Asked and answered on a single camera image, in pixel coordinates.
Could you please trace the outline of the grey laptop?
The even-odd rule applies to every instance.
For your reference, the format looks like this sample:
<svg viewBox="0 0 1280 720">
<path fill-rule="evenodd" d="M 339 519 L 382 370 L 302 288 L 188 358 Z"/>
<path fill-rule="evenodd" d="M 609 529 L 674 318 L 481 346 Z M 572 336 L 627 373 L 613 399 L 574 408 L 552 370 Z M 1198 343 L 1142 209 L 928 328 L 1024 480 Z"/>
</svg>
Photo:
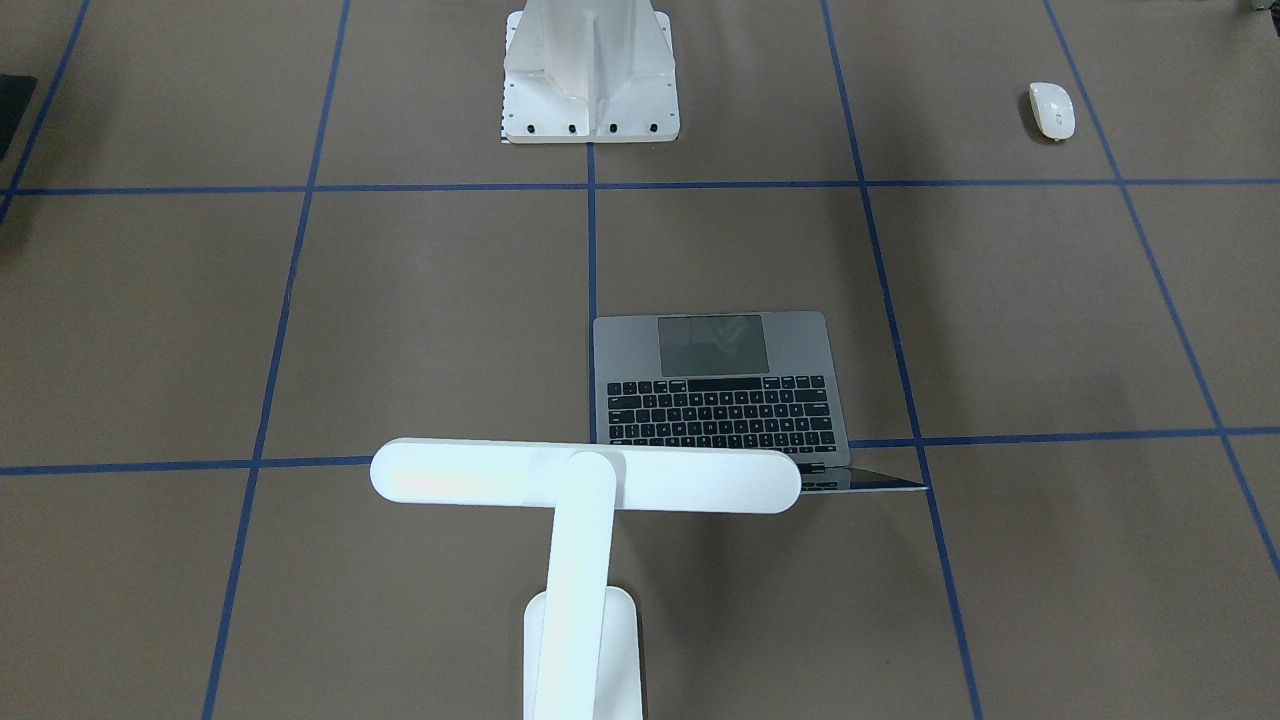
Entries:
<svg viewBox="0 0 1280 720">
<path fill-rule="evenodd" d="M 854 464 L 819 311 L 599 316 L 591 377 L 602 443 L 776 451 L 809 495 L 922 488 Z"/>
</svg>

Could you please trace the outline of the white computer mouse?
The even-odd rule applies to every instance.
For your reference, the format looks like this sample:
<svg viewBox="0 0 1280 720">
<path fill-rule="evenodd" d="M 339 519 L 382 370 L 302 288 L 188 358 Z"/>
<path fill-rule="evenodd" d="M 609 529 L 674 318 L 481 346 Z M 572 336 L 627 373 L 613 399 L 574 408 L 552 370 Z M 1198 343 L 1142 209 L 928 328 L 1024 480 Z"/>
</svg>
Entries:
<svg viewBox="0 0 1280 720">
<path fill-rule="evenodd" d="M 1028 97 L 1037 129 L 1044 138 L 1061 142 L 1075 135 L 1074 104 L 1062 86 L 1051 82 L 1030 82 Z"/>
</svg>

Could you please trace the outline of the black mouse pad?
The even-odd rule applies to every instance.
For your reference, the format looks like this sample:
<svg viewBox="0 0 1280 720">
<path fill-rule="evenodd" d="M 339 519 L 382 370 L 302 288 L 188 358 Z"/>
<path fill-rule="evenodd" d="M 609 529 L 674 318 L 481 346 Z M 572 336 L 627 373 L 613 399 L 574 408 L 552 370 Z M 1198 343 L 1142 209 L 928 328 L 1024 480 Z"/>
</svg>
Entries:
<svg viewBox="0 0 1280 720">
<path fill-rule="evenodd" d="M 17 131 L 29 106 L 38 79 L 33 76 L 1 74 L 0 92 L 0 156 L 4 159 L 12 147 Z"/>
</svg>

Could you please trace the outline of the white desk lamp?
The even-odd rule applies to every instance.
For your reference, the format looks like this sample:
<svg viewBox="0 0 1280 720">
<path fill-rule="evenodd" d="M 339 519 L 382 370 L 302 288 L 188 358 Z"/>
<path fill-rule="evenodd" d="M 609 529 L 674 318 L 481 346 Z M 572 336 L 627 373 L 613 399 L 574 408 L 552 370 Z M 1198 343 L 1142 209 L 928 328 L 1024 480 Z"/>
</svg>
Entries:
<svg viewBox="0 0 1280 720">
<path fill-rule="evenodd" d="M 370 465 L 396 503 L 550 509 L 547 587 L 524 611 L 526 719 L 640 719 L 640 618 L 608 580 L 620 511 L 777 514 L 801 492 L 771 450 L 401 438 Z"/>
</svg>

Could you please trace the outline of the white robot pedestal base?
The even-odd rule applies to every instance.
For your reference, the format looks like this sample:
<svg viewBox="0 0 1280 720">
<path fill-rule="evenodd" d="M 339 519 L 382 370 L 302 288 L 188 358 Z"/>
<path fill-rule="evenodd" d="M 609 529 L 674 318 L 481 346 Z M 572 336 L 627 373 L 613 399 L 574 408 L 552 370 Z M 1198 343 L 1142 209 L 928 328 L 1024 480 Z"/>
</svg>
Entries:
<svg viewBox="0 0 1280 720">
<path fill-rule="evenodd" d="M 649 1 L 529 1 L 504 23 L 507 143 L 666 143 L 681 132 L 671 19 Z"/>
</svg>

